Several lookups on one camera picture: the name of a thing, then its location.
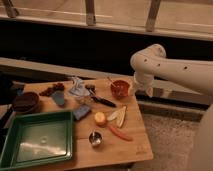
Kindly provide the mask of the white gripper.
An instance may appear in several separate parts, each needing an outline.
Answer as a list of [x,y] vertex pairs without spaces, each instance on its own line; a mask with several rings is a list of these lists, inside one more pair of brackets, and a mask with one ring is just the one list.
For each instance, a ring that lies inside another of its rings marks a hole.
[[154,77],[149,74],[134,74],[134,90],[144,91],[150,98],[153,97]]

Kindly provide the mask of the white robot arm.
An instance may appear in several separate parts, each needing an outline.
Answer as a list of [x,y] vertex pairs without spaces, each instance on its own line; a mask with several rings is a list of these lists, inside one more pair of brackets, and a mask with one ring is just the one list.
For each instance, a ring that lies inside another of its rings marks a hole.
[[[168,59],[160,44],[134,53],[130,59],[137,90],[152,96],[154,77],[213,97],[213,61]],[[185,171],[213,171],[213,102],[203,115]]]

